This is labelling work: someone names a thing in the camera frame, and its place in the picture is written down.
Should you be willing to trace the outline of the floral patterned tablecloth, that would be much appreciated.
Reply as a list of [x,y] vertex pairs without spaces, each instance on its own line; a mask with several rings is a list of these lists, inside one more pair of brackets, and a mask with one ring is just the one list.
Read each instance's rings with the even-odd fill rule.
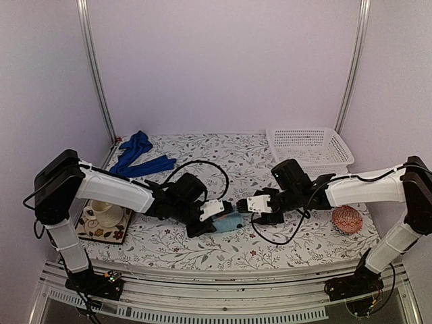
[[[230,202],[261,188],[276,188],[271,175],[275,160],[263,134],[152,135],[153,148],[141,164],[167,155],[203,181],[209,197]],[[352,235],[336,230],[331,211],[315,211],[303,219],[288,213],[279,225],[250,225],[236,231],[189,238],[183,224],[144,215],[131,216],[123,244],[82,240],[90,258],[166,269],[243,271],[290,269],[357,260],[379,242],[366,206],[355,205],[362,229]]]

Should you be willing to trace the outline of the white plastic perforated basket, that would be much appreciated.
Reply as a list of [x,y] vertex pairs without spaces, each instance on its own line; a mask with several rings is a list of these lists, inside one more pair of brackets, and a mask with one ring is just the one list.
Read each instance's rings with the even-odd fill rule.
[[266,130],[277,163],[295,159],[310,179],[327,173],[345,174],[354,156],[340,135],[330,128]]

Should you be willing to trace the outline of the dark blue towel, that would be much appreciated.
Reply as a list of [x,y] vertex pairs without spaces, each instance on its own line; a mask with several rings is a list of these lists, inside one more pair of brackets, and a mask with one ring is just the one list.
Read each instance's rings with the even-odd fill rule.
[[138,165],[132,165],[141,155],[148,153],[152,148],[153,144],[149,141],[148,136],[139,130],[128,141],[119,146],[122,154],[109,172],[117,176],[139,178],[172,170],[176,164],[176,159],[169,159],[167,155],[162,155]]

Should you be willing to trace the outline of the front aluminium rail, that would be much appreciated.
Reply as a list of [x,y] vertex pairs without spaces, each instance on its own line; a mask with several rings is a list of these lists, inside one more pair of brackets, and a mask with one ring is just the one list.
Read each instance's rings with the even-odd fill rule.
[[424,323],[401,261],[383,272],[377,312],[358,317],[347,300],[332,301],[325,282],[349,275],[345,261],[291,269],[208,271],[139,267],[93,261],[116,270],[124,289],[118,301],[99,299],[101,323]]

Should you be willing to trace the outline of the aluminium frame post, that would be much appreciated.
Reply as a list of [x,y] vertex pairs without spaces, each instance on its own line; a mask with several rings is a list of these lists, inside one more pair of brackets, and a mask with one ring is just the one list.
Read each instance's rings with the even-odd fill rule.
[[88,10],[88,1],[77,0],[76,1],[78,9],[78,18],[80,21],[80,28],[82,32],[82,38],[84,41],[84,48],[86,51],[86,56],[88,64],[90,67],[90,74],[92,78],[92,83],[94,85],[94,90],[97,96],[97,101],[101,110],[101,115],[103,123],[105,125],[107,134],[110,141],[115,144],[117,142],[117,134],[113,124],[113,120],[109,111],[107,104],[107,99],[105,91],[103,88],[103,81],[101,77],[101,72],[99,69],[99,64],[97,61],[97,52],[93,40],[92,28],[90,25],[90,14]]
[[371,9],[371,1],[370,0],[361,0],[360,1],[352,58],[350,61],[350,67],[348,69],[348,77],[347,77],[346,85],[345,85],[344,92],[342,95],[342,101],[340,104],[340,108],[338,111],[338,115],[337,115],[337,119],[336,119],[335,127],[334,127],[334,130],[338,134],[342,133],[342,130],[344,128],[344,124],[346,122],[346,118],[348,115],[348,110],[350,108],[352,96],[354,94],[356,77],[358,75],[358,69],[360,66],[362,51],[363,51],[363,48],[365,45],[365,38],[367,35],[370,9]]

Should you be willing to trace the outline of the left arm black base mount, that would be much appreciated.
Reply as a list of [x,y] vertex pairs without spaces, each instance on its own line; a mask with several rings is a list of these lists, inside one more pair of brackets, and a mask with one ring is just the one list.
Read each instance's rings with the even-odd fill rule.
[[94,272],[92,265],[89,268],[72,273],[65,268],[67,281],[65,287],[75,290],[83,295],[96,296],[108,300],[119,301],[124,288],[122,273],[110,270],[104,274]]

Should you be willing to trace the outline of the floral square coaster tile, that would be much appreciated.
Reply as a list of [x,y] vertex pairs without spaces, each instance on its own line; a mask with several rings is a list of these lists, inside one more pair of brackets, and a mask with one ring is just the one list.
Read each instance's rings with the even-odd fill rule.
[[132,210],[90,200],[76,225],[80,239],[106,244],[123,244]]

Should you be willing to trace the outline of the red white patterned bowl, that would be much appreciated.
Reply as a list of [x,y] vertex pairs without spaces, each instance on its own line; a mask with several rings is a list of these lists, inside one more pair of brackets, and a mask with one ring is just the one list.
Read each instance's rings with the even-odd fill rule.
[[336,230],[346,235],[358,233],[363,226],[361,214],[348,205],[336,207],[332,211],[331,220]]

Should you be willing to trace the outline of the right aluminium frame post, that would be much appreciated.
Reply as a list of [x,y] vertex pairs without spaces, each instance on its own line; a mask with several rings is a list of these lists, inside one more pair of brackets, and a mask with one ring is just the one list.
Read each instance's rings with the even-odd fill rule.
[[334,127],[334,130],[338,134],[342,133],[342,130],[344,128],[344,124],[346,122],[346,118],[348,115],[348,110],[350,108],[352,96],[354,94],[356,77],[358,75],[358,69],[360,66],[362,51],[363,51],[363,48],[365,45],[365,38],[367,35],[370,9],[371,9],[371,1],[370,0],[361,0],[360,1],[352,58],[350,61],[350,67],[348,69],[348,77],[347,77],[346,85],[345,85],[344,92],[342,95],[342,101],[340,104],[340,108],[338,111],[338,115],[337,115],[337,119],[336,119],[335,127]]

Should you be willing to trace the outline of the cream ribbed mug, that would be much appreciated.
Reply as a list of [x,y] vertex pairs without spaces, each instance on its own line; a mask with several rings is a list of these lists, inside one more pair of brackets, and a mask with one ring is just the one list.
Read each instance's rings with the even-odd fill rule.
[[121,223],[124,212],[120,206],[91,200],[84,208],[84,215],[89,220],[97,221],[103,227],[114,227]]

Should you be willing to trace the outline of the light blue orange dotted towel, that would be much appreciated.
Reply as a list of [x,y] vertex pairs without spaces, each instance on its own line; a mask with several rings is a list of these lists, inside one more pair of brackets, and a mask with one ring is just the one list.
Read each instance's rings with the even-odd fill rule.
[[216,233],[236,231],[244,227],[244,218],[239,213],[230,213],[213,219]]

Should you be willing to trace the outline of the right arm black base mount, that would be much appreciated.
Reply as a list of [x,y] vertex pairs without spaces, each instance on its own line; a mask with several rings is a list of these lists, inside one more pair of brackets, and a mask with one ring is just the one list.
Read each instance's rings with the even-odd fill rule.
[[383,288],[381,275],[366,268],[366,256],[363,256],[352,275],[327,280],[324,292],[330,301],[335,301],[378,292]]

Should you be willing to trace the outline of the left aluminium frame post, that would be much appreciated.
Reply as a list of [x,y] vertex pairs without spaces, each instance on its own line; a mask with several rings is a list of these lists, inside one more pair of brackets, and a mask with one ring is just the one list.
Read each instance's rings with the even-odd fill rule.
[[101,77],[101,72],[99,69],[99,64],[97,61],[97,52],[93,40],[92,28],[90,25],[90,14],[88,10],[88,1],[77,0],[76,1],[78,9],[78,18],[80,21],[80,28],[82,32],[82,38],[84,41],[84,48],[86,51],[86,56],[88,64],[90,67],[90,74],[92,78],[92,83],[94,85],[94,90],[97,96],[97,101],[101,110],[101,115],[103,123],[105,125],[107,134],[110,141],[115,144],[117,142],[117,134],[113,124],[113,120],[109,111],[107,104],[107,99],[105,91],[103,88],[103,81]]

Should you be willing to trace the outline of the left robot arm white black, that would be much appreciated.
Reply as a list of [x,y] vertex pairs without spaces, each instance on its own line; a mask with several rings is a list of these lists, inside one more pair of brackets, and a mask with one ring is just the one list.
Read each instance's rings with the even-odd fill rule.
[[175,218],[186,225],[207,223],[224,210],[219,199],[200,201],[206,187],[187,173],[177,182],[143,185],[135,180],[112,175],[78,158],[67,149],[46,166],[34,179],[34,192],[26,197],[31,209],[47,229],[74,281],[86,293],[100,287],[100,278],[90,270],[90,261],[82,247],[69,210],[77,198],[97,200],[124,207],[158,219]]

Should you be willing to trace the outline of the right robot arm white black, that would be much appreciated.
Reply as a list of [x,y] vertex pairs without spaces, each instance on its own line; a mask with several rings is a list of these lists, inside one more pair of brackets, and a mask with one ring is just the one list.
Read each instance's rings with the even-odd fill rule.
[[364,294],[394,259],[421,237],[431,234],[431,170],[418,156],[401,165],[364,173],[334,173],[309,178],[299,163],[288,159],[271,171],[279,189],[265,188],[246,199],[246,211],[281,215],[300,209],[330,210],[356,203],[401,203],[405,213],[384,239],[364,257],[362,269],[349,280],[354,294]]

